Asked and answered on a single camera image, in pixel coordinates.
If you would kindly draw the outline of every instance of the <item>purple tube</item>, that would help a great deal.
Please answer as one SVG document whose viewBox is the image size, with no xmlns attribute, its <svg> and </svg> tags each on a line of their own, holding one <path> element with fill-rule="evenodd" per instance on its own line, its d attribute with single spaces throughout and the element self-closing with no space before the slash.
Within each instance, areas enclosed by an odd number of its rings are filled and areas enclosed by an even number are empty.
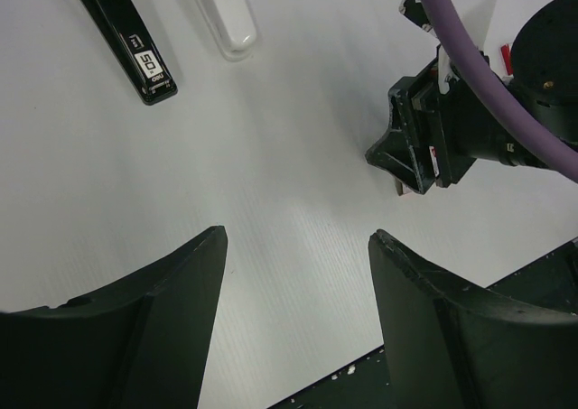
<svg viewBox="0 0 578 409">
<path fill-rule="evenodd" d="M 552 170 L 578 182 L 578 153 L 538 123 L 480 55 L 452 0 L 421 0 L 435 34 L 482 104 L 520 144 Z"/>
</svg>

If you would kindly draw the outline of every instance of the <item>cable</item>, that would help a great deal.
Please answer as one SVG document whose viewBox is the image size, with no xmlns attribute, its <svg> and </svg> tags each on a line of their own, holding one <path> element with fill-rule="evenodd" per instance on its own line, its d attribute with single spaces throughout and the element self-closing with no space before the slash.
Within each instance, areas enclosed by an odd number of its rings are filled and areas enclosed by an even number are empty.
<svg viewBox="0 0 578 409">
<path fill-rule="evenodd" d="M 578 153 L 538 123 L 509 93 L 468 35 L 452 0 L 421 0 L 461 77 L 499 123 L 552 170 L 578 182 Z"/>
</svg>

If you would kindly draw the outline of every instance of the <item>red object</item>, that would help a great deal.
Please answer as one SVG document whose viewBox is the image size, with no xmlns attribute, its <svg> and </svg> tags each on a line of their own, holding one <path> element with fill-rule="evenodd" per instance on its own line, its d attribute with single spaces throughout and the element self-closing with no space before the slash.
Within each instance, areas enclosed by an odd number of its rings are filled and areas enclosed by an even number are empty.
<svg viewBox="0 0 578 409">
<path fill-rule="evenodd" d="M 506 72 L 508 75 L 514 75 L 514 69 L 512 68 L 512 56 L 509 49 L 509 43 L 502 46 L 499 49 L 502 52 L 502 59 L 504 59 L 504 64 L 506 65 Z"/>
</svg>

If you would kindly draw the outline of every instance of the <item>white table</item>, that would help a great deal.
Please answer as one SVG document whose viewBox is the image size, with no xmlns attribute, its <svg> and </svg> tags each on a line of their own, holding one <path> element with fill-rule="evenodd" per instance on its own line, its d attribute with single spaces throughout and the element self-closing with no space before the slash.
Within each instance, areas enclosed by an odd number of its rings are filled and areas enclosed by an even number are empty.
<svg viewBox="0 0 578 409">
<path fill-rule="evenodd" d="M 0 309 L 94 290 L 226 226 L 202 409 L 262 409 L 381 344 L 383 228 L 479 284 L 578 235 L 561 176 L 478 162 L 398 198 L 363 153 L 387 90 L 434 56 L 400 0 L 248 0 L 222 59 L 192 0 L 134 0 L 180 93 L 144 106 L 79 0 L 0 0 Z M 497 52 L 550 0 L 499 0 Z"/>
</svg>

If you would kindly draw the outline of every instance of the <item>white surface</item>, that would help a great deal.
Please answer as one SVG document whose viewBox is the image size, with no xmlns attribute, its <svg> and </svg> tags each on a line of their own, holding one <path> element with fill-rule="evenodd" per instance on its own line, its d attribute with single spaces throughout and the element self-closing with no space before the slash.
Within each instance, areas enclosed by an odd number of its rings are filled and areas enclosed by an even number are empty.
<svg viewBox="0 0 578 409">
<path fill-rule="evenodd" d="M 219 49 L 227 60 L 243 60 L 256 42 L 246 0 L 197 0 Z"/>
<path fill-rule="evenodd" d="M 490 48 L 548 1 L 499 0 Z M 248 0 L 263 37 L 241 63 L 192 0 L 134 2 L 180 87 L 155 107 L 79 0 L 0 0 L 3 310 L 58 305 L 224 224 L 200 408 L 261 409 L 381 343 L 377 228 L 479 284 L 578 234 L 577 187 L 555 173 L 476 163 L 400 199 L 365 164 L 388 88 L 434 55 L 399 0 Z"/>
</svg>

